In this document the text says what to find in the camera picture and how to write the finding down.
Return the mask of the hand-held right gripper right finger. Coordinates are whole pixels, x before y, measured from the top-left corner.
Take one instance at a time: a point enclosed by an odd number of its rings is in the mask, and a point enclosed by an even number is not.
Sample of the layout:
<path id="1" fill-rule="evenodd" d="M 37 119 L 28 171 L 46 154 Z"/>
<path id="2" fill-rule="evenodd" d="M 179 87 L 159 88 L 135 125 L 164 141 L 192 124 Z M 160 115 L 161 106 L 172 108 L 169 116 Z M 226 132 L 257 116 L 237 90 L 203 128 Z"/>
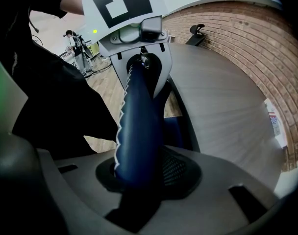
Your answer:
<path id="1" fill-rule="evenodd" d="M 139 235 L 224 235 L 248 225 L 229 192 L 232 186 L 244 186 L 266 209 L 278 201 L 271 189 L 227 160 L 173 146 L 170 149 L 200 166 L 201 182 L 184 199 L 162 201 Z"/>

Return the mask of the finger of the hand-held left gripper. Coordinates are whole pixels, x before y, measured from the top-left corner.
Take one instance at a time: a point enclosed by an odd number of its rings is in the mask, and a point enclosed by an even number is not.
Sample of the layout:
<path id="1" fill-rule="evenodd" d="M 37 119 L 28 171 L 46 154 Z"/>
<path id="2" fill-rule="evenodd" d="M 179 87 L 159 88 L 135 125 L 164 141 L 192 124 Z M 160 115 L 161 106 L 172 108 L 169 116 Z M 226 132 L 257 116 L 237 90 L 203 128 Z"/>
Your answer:
<path id="1" fill-rule="evenodd" d="M 169 77 L 172 56 L 168 44 L 147 45 L 145 49 L 145 81 L 151 98 L 155 98 Z"/>
<path id="2" fill-rule="evenodd" d="M 129 70 L 132 64 L 131 60 L 136 55 L 136 52 L 118 52 L 110 56 L 112 66 L 124 90 L 126 90 L 130 81 Z"/>

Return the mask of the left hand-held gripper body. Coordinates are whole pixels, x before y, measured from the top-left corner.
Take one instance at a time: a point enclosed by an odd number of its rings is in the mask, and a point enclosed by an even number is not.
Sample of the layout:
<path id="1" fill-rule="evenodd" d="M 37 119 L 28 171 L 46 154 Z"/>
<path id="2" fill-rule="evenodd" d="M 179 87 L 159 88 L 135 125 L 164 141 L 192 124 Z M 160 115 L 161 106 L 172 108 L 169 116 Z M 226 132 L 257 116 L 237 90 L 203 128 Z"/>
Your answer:
<path id="1" fill-rule="evenodd" d="M 101 55 L 113 56 L 140 48 L 159 56 L 168 49 L 162 16 L 164 0 L 82 0 L 86 25 Z"/>

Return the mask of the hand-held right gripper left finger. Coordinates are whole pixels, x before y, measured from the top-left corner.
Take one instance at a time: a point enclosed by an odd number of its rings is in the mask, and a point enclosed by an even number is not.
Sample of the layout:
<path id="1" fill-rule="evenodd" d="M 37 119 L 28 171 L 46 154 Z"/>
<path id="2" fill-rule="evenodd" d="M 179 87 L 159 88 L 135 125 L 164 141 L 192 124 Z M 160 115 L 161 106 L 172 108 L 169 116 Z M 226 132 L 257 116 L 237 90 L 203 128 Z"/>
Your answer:
<path id="1" fill-rule="evenodd" d="M 60 209 L 69 235 L 129 235 L 105 219 L 119 205 L 120 194 L 108 192 L 96 178 L 96 168 L 113 157 L 112 150 L 90 156 L 54 161 L 38 149 L 43 175 Z"/>

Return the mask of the person's left forearm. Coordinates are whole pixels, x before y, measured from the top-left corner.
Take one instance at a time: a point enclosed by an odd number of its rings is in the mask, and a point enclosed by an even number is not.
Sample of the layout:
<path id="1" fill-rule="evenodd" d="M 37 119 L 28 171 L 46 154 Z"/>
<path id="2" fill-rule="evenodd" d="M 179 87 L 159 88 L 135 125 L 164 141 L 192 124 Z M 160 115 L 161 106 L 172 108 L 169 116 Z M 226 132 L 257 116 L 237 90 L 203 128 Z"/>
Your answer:
<path id="1" fill-rule="evenodd" d="M 84 15 L 82 0 L 61 0 L 60 9 L 76 15 Z"/>

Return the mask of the black high-back office chair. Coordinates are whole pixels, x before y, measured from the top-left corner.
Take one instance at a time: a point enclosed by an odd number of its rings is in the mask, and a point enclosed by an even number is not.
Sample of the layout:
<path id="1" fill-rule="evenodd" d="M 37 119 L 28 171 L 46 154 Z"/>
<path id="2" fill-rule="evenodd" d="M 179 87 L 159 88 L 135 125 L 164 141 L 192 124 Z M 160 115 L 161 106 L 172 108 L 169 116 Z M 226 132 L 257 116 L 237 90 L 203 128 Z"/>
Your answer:
<path id="1" fill-rule="evenodd" d="M 204 24 L 197 24 L 197 25 L 191 26 L 190 32 L 191 32 L 192 36 L 186 42 L 186 45 L 198 47 L 206 38 L 206 36 L 201 31 L 201 29 L 204 27 L 205 27 Z"/>

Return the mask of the dark wood table white legs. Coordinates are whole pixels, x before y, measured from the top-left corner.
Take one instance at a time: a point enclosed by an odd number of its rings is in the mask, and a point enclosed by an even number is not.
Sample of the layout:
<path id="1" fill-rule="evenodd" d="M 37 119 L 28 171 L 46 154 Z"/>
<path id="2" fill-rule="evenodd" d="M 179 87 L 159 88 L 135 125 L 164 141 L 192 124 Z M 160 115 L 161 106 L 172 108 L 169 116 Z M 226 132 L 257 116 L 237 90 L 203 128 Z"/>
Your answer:
<path id="1" fill-rule="evenodd" d="M 255 176 L 278 175 L 284 154 L 265 96 L 240 68 L 202 47 L 171 43 L 171 78 L 189 114 L 202 153 Z"/>

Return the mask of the person's black printed shirt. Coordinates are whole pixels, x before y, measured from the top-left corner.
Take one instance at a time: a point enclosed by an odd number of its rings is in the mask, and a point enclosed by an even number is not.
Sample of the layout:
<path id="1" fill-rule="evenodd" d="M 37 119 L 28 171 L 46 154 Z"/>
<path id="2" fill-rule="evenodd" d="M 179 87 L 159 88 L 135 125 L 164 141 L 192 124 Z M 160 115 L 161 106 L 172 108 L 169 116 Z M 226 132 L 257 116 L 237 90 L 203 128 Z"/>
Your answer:
<path id="1" fill-rule="evenodd" d="M 115 141 L 117 124 L 83 74 L 31 37 L 30 1 L 3 13 L 0 61 L 27 95 L 13 133 L 54 160 L 94 154 L 86 136 Z"/>

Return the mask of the striped cover book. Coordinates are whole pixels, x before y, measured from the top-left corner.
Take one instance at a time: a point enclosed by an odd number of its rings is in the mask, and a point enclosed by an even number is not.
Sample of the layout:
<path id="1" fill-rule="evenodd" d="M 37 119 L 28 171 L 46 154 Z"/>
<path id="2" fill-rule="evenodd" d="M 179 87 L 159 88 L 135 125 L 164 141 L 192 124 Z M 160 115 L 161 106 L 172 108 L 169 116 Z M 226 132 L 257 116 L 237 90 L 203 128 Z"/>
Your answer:
<path id="1" fill-rule="evenodd" d="M 287 138 L 284 130 L 284 125 L 278 110 L 275 108 L 269 98 L 266 98 L 264 100 L 264 104 L 267 108 L 277 142 L 279 143 L 281 148 L 287 147 Z"/>

